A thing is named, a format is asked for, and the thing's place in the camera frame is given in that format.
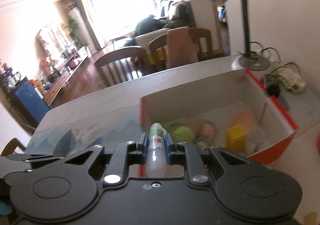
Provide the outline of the blue gloved hand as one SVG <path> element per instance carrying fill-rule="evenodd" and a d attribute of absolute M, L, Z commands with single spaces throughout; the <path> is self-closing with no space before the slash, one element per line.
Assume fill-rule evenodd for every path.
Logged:
<path fill-rule="evenodd" d="M 9 196 L 10 187 L 1 179 L 0 183 L 0 215 L 8 215 L 12 212 L 12 203 Z"/>

